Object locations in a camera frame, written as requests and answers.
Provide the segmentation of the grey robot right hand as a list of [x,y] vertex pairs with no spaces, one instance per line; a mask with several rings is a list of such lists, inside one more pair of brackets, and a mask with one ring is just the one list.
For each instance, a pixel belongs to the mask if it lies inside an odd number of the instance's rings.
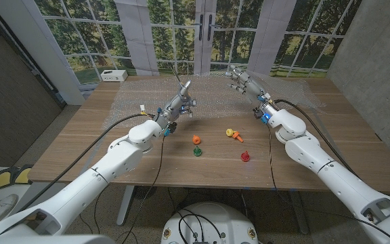
[[228,87],[245,96],[250,104],[256,106],[256,118],[265,117],[269,120],[278,111],[269,93],[245,70],[230,65],[230,70],[225,75],[234,81],[234,84],[229,84]]

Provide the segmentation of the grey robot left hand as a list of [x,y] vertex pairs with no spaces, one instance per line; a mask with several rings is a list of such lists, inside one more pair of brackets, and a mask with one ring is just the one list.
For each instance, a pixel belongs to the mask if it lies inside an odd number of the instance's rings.
[[180,115],[192,114],[191,108],[196,106],[196,100],[189,94],[190,86],[190,80],[185,85],[180,85],[177,94],[165,104],[164,108],[156,116],[155,121],[162,130],[166,130]]

